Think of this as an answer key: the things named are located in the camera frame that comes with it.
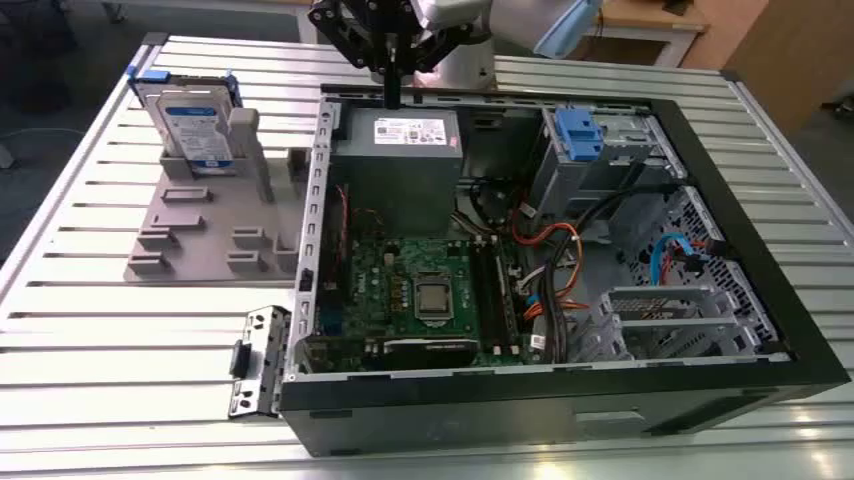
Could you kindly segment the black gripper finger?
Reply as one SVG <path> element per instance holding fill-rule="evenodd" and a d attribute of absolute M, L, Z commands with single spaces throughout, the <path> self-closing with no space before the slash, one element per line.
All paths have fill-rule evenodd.
<path fill-rule="evenodd" d="M 414 24 L 398 26 L 394 40 L 392 55 L 392 108 L 399 109 L 403 78 L 416 72 L 430 71 L 451 54 L 454 49 L 470 41 L 475 26 L 466 23 L 434 32 L 427 39 L 418 40 L 416 36 L 424 30 Z"/>
<path fill-rule="evenodd" d="M 356 69 L 368 69 L 383 85 L 383 107 L 392 108 L 392 62 L 386 34 L 370 34 L 343 1 L 314 1 L 308 20 Z"/>

